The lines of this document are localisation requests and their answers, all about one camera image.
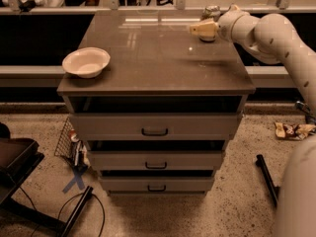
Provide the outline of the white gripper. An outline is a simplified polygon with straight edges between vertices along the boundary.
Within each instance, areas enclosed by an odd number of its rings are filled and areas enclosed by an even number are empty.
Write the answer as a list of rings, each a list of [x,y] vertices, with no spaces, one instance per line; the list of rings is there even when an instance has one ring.
[[[227,41],[245,42],[250,30],[246,26],[250,14],[232,4],[217,23],[213,19],[206,19],[189,26],[190,33],[195,36],[213,39],[218,35]]]

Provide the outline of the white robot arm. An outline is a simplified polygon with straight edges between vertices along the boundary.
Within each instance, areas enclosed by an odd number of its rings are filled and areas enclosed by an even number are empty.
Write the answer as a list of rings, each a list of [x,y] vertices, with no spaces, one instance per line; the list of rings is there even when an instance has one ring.
[[[262,18],[231,5],[218,20],[190,26],[199,37],[221,37],[240,44],[266,64],[281,63],[312,112],[316,112],[316,53],[281,14]],[[316,237],[316,137],[293,150],[278,193],[273,237]]]

